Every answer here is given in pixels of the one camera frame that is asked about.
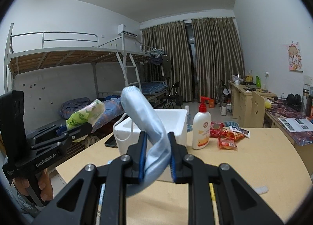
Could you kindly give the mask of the person's left hand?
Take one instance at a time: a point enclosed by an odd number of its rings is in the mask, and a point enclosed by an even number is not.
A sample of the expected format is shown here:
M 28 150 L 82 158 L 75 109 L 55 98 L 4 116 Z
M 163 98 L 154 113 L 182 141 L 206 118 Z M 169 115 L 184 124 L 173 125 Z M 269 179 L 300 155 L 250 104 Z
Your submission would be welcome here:
M 24 196 L 29 196 L 27 188 L 30 187 L 29 181 L 25 178 L 17 177 L 13 179 L 13 184 L 15 188 Z M 38 186 L 41 190 L 40 197 L 45 201 L 50 201 L 53 199 L 53 189 L 51 180 L 49 178 L 48 169 L 44 169 L 38 179 Z

